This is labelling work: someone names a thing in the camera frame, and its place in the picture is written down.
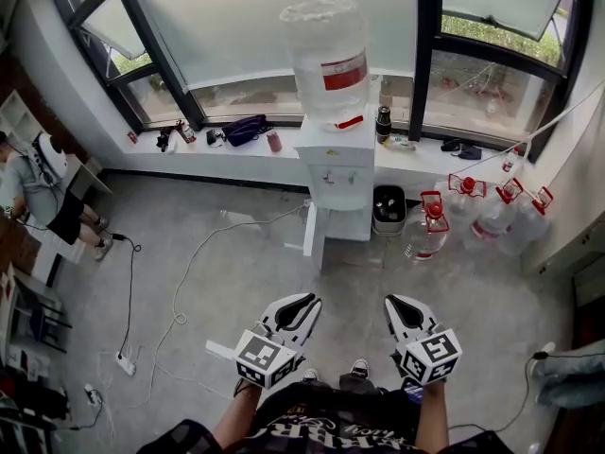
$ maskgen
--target black trash bin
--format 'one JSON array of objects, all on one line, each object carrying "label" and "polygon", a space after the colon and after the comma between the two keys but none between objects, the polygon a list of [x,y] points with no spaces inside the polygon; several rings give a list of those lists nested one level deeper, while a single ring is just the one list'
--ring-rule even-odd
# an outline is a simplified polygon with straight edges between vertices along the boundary
[{"label": "black trash bin", "polygon": [[372,229],[379,236],[398,236],[406,221],[406,194],[397,185],[374,188]]}]

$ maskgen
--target shorts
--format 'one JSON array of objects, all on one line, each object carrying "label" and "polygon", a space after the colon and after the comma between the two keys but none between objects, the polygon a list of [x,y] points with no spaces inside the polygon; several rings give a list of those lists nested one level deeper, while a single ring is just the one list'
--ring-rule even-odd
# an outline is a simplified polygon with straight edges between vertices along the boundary
[{"label": "shorts", "polygon": [[48,230],[57,234],[70,246],[74,245],[79,236],[79,216],[82,212],[84,212],[84,203],[71,192],[65,192],[63,205],[57,216],[48,224]]}]

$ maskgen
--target gray shirt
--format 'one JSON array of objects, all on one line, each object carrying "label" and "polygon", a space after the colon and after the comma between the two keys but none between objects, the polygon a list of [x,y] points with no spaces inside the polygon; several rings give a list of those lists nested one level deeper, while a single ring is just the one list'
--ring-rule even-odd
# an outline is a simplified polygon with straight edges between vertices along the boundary
[{"label": "gray shirt", "polygon": [[36,183],[29,158],[13,151],[4,169],[2,186],[6,188],[8,198],[13,201],[20,195],[26,199],[27,210],[43,225],[48,225],[59,213],[64,195],[55,186],[24,186]]}]

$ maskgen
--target concrete floor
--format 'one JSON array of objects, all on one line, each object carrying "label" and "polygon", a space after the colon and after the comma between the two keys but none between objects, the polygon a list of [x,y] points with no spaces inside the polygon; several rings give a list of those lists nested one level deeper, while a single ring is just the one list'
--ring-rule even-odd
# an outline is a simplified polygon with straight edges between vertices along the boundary
[{"label": "concrete floor", "polygon": [[[212,428],[227,408],[229,401],[221,395],[231,395],[236,375],[228,362],[205,353],[206,340],[234,347],[270,301],[301,291],[313,291],[323,300],[302,366],[319,369],[332,384],[356,358],[365,357],[376,385],[397,388],[400,379],[389,358],[394,341],[382,300],[399,293],[428,303],[442,323],[454,328],[464,350],[447,383],[450,425],[504,426],[523,399],[529,355],[547,341],[567,346],[571,340],[573,306],[566,284],[527,280],[520,277],[517,260],[489,250],[468,253],[455,240],[418,265],[404,259],[398,238],[329,242],[323,273],[314,277],[301,252],[304,210],[270,225],[214,236],[181,288],[176,310],[188,321],[173,326],[158,361],[173,374],[201,381],[219,394],[156,370],[151,399],[129,408],[147,399],[153,352],[173,319],[174,289],[198,244],[216,228],[273,218],[306,196],[121,174],[110,175],[107,184],[113,195],[98,196],[93,206],[111,218],[112,230],[143,246],[134,259],[132,358],[144,346],[136,375],[126,376],[111,353],[126,329],[130,246],[116,243],[100,264],[91,254],[78,266],[63,261],[56,287],[74,330],[54,380],[70,393],[79,423],[93,417],[82,386],[97,387],[111,408],[114,438],[104,413],[95,429],[63,432],[59,452],[132,453],[183,418]],[[534,395],[532,384],[523,414],[501,434],[514,452],[525,453],[536,441],[545,443],[550,433],[556,411],[536,406]],[[451,436],[458,441],[474,433],[462,428]]]}]

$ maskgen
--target large water bottle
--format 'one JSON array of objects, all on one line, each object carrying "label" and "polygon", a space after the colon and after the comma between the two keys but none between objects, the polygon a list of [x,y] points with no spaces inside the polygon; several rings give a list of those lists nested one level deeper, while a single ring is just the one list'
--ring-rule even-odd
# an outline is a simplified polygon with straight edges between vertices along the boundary
[{"label": "large water bottle", "polygon": [[452,232],[460,232],[469,227],[478,213],[478,205],[485,197],[487,185],[481,180],[466,177],[462,180],[454,174],[447,182],[437,182],[435,190],[441,193],[447,221]]},{"label": "large water bottle", "polygon": [[552,202],[552,195],[546,187],[540,190],[535,200],[524,195],[518,202],[512,224],[496,242],[498,249],[508,255],[522,253],[527,244],[542,237],[550,225],[545,210]]},{"label": "large water bottle", "polygon": [[491,188],[484,200],[479,215],[471,224],[470,241],[465,240],[467,246],[473,245],[473,236],[483,242],[495,241],[504,233],[514,220],[517,212],[515,199],[523,191],[523,186],[517,179],[509,180],[502,188]]},{"label": "large water bottle", "polygon": [[443,205],[439,192],[423,192],[423,204],[416,207],[407,217],[402,234],[406,257],[416,261],[425,261],[437,253],[450,230],[443,216]]},{"label": "large water bottle", "polygon": [[285,8],[286,46],[302,108],[326,131],[363,121],[370,97],[367,26],[353,0],[310,0]]}]

